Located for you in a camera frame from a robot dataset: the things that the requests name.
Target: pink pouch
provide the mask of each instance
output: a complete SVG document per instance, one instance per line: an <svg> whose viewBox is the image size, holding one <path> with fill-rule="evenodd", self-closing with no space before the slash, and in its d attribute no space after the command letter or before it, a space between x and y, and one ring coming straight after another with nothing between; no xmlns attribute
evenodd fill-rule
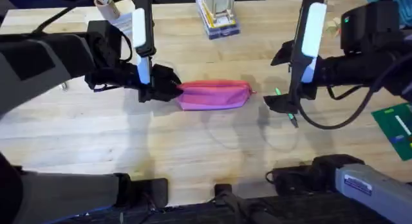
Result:
<svg viewBox="0 0 412 224"><path fill-rule="evenodd" d="M184 111L241 107L254 93L244 80L197 80L179 85L177 98Z"/></svg>

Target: small box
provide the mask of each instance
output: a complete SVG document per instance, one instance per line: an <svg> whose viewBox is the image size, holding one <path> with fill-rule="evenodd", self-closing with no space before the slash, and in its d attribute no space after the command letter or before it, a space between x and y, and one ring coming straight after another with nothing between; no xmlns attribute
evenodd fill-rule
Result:
<svg viewBox="0 0 412 224"><path fill-rule="evenodd" d="M203 27L210 40L240 33L239 23L236 18L219 17L213 23L203 0L196 0L196 6L198 7L199 16L203 21Z"/></svg>

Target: sticker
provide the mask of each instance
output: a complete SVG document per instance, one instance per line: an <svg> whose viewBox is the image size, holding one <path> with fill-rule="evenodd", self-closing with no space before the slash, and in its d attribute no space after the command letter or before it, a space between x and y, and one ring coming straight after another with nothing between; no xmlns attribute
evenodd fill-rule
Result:
<svg viewBox="0 0 412 224"><path fill-rule="evenodd" d="M402 126L402 128L405 130L407 135L412 135L411 131L409 130L409 128L407 128L407 126L405 125L404 121L402 121L402 119L399 118L398 115L395 115L395 118L398 120L398 123Z"/></svg>
<svg viewBox="0 0 412 224"><path fill-rule="evenodd" d="M385 114L389 114L389 113L392 113L392 112L394 112L395 110L393 110L393 109L387 109L386 111L384 111L385 112Z"/></svg>
<svg viewBox="0 0 412 224"><path fill-rule="evenodd" d="M346 185L349 185L350 187L357 189L364 194L367 194L369 196L372 195L372 185L349 175L345 175L344 177L344 183Z"/></svg>
<svg viewBox="0 0 412 224"><path fill-rule="evenodd" d="M404 135L398 135L398 136L390 138L389 140L391 141L392 144L395 144L397 142L400 142L403 139L405 139Z"/></svg>

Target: white label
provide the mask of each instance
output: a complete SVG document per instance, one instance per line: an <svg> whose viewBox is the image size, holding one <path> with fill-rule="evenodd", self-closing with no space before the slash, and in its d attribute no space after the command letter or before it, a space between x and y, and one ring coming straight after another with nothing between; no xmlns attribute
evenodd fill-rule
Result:
<svg viewBox="0 0 412 224"><path fill-rule="evenodd" d="M372 185L369 183L366 183L358 178L355 178L353 176L345 175L344 176L344 183L346 185L349 185L350 187L357 189L369 196L372 195Z"/></svg>
<svg viewBox="0 0 412 224"><path fill-rule="evenodd" d="M146 43L146 21L143 8L136 9L131 14L133 47L138 48Z"/></svg>
<svg viewBox="0 0 412 224"><path fill-rule="evenodd" d="M226 16L221 16L216 18L216 22L214 23L215 27L226 26L232 24Z"/></svg>
<svg viewBox="0 0 412 224"><path fill-rule="evenodd" d="M316 58L319 54L325 16L325 4L313 3L310 5L302 42L302 53L308 57Z"/></svg>

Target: wood grain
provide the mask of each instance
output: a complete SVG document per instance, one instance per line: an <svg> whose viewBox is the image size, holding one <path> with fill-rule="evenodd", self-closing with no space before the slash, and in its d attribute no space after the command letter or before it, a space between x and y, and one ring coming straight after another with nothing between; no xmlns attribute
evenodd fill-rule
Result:
<svg viewBox="0 0 412 224"><path fill-rule="evenodd" d="M364 3L328 0L326 20ZM117 6L128 12L130 1ZM412 162L401 161L370 115L402 102L387 91L378 92L356 121L336 131L316 129L300 116L295 129L286 115L264 104L262 96L274 94L275 87L288 89L287 66L269 64L281 44L293 38L300 6L301 0L237 2L241 34L210 41L194 4L153 5L155 62L173 67L183 81L249 81L258 93L242 108L183 112L175 102L140 104L137 91L129 89L92 93L75 79L68 92L51 89L5 115L0 151L12 163L40 172L166 177L171 205L211 199L216 182L233 183L245 196L263 196L273 192L262 183L266 171L324 154L351 154L396 179L412 181ZM10 10L0 33L29 32L58 11ZM46 31L84 31L91 19L101 19L96 8L77 8ZM341 54L339 39L325 33L321 55ZM316 121L336 124L365 94L334 102L320 89L317 99L303 106Z"/></svg>

